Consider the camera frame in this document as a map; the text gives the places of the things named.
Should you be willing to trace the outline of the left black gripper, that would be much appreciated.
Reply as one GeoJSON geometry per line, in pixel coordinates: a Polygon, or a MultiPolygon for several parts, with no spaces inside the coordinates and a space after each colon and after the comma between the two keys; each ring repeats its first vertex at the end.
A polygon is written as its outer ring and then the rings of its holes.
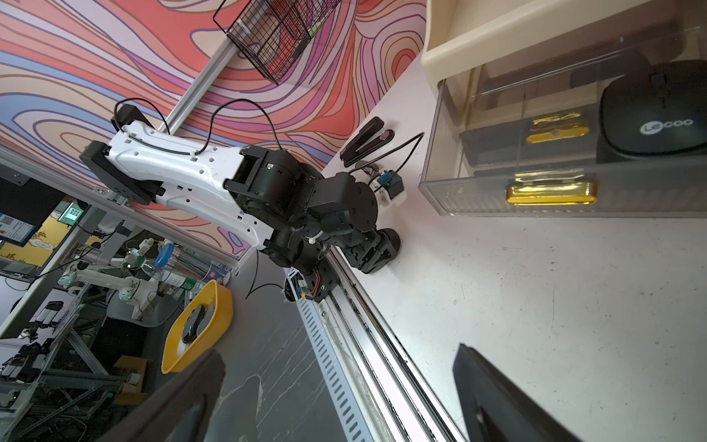
{"type": "Polygon", "coordinates": [[[398,256],[401,238],[396,230],[383,228],[366,232],[362,241],[343,247],[342,253],[349,265],[363,274],[373,274],[398,256]]]}

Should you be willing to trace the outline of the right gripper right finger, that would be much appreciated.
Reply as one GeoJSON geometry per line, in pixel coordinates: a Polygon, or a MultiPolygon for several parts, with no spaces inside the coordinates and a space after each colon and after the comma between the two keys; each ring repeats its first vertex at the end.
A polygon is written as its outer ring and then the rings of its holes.
{"type": "Polygon", "coordinates": [[[458,347],[453,374],[469,440],[578,440],[474,348],[458,347]]]}

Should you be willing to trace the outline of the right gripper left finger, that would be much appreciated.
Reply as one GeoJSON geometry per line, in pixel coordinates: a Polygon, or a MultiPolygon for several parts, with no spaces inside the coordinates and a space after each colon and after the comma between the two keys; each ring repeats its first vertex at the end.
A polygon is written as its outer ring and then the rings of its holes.
{"type": "Polygon", "coordinates": [[[99,439],[203,441],[225,374],[221,355],[207,351],[99,439]]]}

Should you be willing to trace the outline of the grey transparent drawer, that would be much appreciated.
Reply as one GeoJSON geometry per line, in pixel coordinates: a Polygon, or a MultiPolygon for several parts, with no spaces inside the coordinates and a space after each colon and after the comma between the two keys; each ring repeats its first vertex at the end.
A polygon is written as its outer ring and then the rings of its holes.
{"type": "Polygon", "coordinates": [[[703,59],[706,31],[634,38],[494,76],[439,84],[420,189],[441,215],[704,217],[706,154],[597,162],[598,111],[612,81],[703,59]]]}

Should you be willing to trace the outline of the black wireless mouse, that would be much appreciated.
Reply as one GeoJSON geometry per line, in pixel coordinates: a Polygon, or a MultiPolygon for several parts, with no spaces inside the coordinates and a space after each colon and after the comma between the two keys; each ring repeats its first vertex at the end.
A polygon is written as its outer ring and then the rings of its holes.
{"type": "Polygon", "coordinates": [[[706,62],[656,64],[602,92],[597,162],[706,154],[706,62]]]}

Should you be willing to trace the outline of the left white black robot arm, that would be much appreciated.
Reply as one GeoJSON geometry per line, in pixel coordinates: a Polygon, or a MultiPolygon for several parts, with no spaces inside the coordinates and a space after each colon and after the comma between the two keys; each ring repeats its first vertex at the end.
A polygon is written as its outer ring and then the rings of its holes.
{"type": "Polygon", "coordinates": [[[198,144],[156,130],[132,105],[117,106],[112,124],[112,140],[89,143],[80,157],[106,187],[195,215],[295,270],[289,300],[322,301],[338,287],[331,250],[364,274],[398,255],[399,234],[377,226],[374,190],[348,172],[325,177],[282,149],[198,144]]]}

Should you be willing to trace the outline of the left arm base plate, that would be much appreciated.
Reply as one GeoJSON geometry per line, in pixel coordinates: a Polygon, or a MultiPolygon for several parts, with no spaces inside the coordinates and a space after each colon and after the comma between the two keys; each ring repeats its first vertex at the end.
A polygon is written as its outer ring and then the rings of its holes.
{"type": "Polygon", "coordinates": [[[301,299],[322,302],[337,287],[338,281],[332,279],[332,276],[331,273],[320,272],[305,277],[295,268],[286,269],[283,289],[285,300],[291,303],[301,299]]]}

